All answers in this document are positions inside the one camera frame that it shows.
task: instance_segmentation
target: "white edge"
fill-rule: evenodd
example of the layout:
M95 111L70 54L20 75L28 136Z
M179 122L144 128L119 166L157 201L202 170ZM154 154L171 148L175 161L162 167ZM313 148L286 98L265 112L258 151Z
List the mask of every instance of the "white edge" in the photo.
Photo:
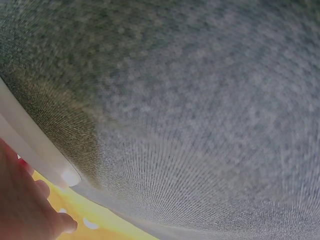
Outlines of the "white edge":
M54 185L73 187L81 177L20 105L0 78L0 138Z

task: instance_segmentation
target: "gray fabric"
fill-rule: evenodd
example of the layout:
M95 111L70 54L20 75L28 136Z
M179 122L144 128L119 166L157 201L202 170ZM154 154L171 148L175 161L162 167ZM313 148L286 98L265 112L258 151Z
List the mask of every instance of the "gray fabric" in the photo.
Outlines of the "gray fabric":
M320 239L319 1L0 7L0 76L75 191L161 240Z

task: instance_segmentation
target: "finger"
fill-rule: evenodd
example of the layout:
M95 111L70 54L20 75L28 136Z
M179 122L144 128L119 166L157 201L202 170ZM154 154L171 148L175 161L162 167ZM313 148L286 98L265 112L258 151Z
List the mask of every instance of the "finger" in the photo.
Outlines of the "finger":
M42 180L35 181L35 184L38 186L40 193L47 199L50 196L50 188L48 184Z
M19 159L19 164L32 176L35 170L22 158Z
M58 213L62 222L62 232L72 234L78 228L78 223L67 213Z

